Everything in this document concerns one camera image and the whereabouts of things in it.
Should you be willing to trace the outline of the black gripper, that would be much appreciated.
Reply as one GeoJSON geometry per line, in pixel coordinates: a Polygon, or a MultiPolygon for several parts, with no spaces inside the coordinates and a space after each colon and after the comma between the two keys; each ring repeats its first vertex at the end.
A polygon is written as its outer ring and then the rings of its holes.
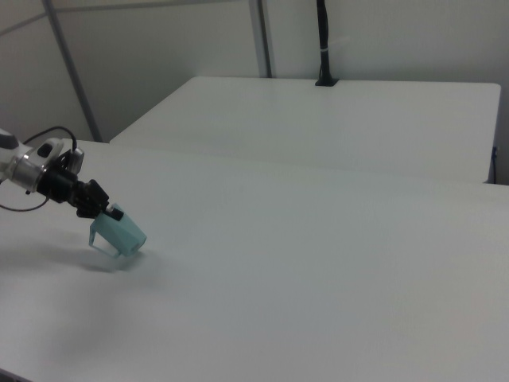
{"type": "Polygon", "coordinates": [[[95,219],[100,214],[109,216],[114,220],[121,220],[123,212],[110,207],[109,196],[95,181],[80,183],[78,176],[73,173],[69,166],[69,157],[59,157],[42,175],[38,182],[38,193],[56,203],[76,203],[76,215],[80,218],[95,219]]]}

